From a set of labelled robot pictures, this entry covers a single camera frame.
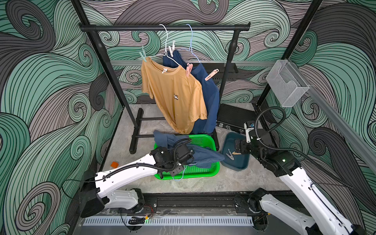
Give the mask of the white grey clothespin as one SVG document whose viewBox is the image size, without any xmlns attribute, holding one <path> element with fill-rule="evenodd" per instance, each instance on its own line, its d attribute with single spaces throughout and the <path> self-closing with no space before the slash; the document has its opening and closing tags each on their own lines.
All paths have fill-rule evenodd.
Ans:
<svg viewBox="0 0 376 235">
<path fill-rule="evenodd" d="M 235 160 L 235 158 L 234 158 L 234 156 L 233 156 L 233 154 L 232 154 L 232 151 L 231 151 L 230 149 L 228 149 L 228 152 L 226 153 L 226 156 L 227 156 L 229 159 L 231 159 L 232 161 Z"/>
</svg>

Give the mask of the light blue t-shirt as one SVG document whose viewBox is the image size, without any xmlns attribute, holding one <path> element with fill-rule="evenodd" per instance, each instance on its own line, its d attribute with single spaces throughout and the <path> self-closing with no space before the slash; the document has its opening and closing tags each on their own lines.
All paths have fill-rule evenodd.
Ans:
<svg viewBox="0 0 376 235">
<path fill-rule="evenodd" d="M 154 141 L 157 144 L 157 146 L 166 147 L 169 149 L 172 149 L 177 141 L 189 137 L 184 135 L 176 136 L 174 134 L 162 133 L 158 130 L 155 130 L 153 134 Z M 211 150 L 208 147 L 200 147 L 192 144 L 187 144 L 187 147 L 193 149 L 194 160 L 192 164 L 194 164 L 198 168 L 211 168 L 213 163 L 225 160 L 225 156 L 223 154 Z"/>
</svg>

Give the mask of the tan yellow t-shirt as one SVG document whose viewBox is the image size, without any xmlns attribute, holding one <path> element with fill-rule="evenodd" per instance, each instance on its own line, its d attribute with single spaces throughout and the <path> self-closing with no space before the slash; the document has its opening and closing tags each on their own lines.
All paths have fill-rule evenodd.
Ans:
<svg viewBox="0 0 376 235">
<path fill-rule="evenodd" d="M 165 67 L 147 57 L 142 61 L 142 92 L 154 99 L 168 124 L 189 134 L 198 119 L 207 119 L 202 85 L 182 66 Z"/>
</svg>

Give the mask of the white wire hanger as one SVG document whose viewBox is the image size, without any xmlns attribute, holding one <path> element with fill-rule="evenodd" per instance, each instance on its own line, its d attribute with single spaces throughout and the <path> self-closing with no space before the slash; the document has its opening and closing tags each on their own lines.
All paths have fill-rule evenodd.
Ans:
<svg viewBox="0 0 376 235">
<path fill-rule="evenodd" d="M 166 29 L 165 25 L 164 24 L 158 24 L 158 26 L 161 26 L 164 31 L 165 31 L 165 42 L 164 42 L 164 56 L 168 59 L 170 59 L 171 61 L 173 61 L 177 66 L 179 66 L 179 64 L 173 59 L 171 58 L 169 55 L 168 55 L 168 52 L 167 52 L 167 42 L 168 42 L 168 30 Z"/>
</svg>

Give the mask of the light blue wire hanger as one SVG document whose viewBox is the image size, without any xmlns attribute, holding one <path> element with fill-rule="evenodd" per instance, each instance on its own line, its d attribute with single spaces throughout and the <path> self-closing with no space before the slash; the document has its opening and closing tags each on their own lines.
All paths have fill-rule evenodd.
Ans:
<svg viewBox="0 0 376 235">
<path fill-rule="evenodd" d="M 188 167 L 191 167 L 191 166 L 196 166 L 196 163 L 192 163 L 192 164 L 185 165 L 185 166 L 184 166 L 184 169 L 183 169 L 183 171 L 182 171 L 182 176 L 181 176 L 181 178 L 180 178 L 180 179 L 175 179 L 174 176 L 172 176 L 172 180 L 174 180 L 174 181 L 176 181 L 176 182 L 179 182 L 179 181 L 181 181 L 182 179 L 184 179 L 184 175 L 185 175 L 185 171 L 186 171 L 186 169 L 187 169 Z"/>
</svg>

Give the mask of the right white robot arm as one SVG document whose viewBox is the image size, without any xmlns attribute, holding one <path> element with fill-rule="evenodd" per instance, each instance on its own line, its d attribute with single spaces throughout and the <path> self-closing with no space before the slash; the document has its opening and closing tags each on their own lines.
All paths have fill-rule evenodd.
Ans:
<svg viewBox="0 0 376 235">
<path fill-rule="evenodd" d="M 254 121 L 244 123 L 246 139 L 235 141 L 234 153 L 250 154 L 256 158 L 292 190 L 309 215 L 279 201 L 262 188 L 249 195 L 250 211 L 259 214 L 259 220 L 264 220 L 269 213 L 301 235 L 364 235 L 366 232 L 362 226 L 351 223 L 320 192 L 293 154 L 298 153 L 318 168 L 320 165 L 299 150 L 271 147 L 262 141 L 258 123 L 263 114 L 261 111 Z"/>
</svg>

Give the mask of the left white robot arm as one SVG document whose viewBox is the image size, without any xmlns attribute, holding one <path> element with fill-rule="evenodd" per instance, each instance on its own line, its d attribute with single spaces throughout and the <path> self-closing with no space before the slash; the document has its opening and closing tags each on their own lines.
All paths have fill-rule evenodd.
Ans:
<svg viewBox="0 0 376 235">
<path fill-rule="evenodd" d="M 157 147 L 144 157 L 114 170 L 85 171 L 78 194 L 80 216 L 87 218 L 105 208 L 140 211 L 145 204 L 142 191 L 121 191 L 120 188 L 144 177 L 164 172 L 176 175 L 183 171 L 183 165 L 193 159 L 194 151 L 187 146 L 191 142 L 192 139 L 184 138 L 178 140 L 171 149 Z"/>
</svg>

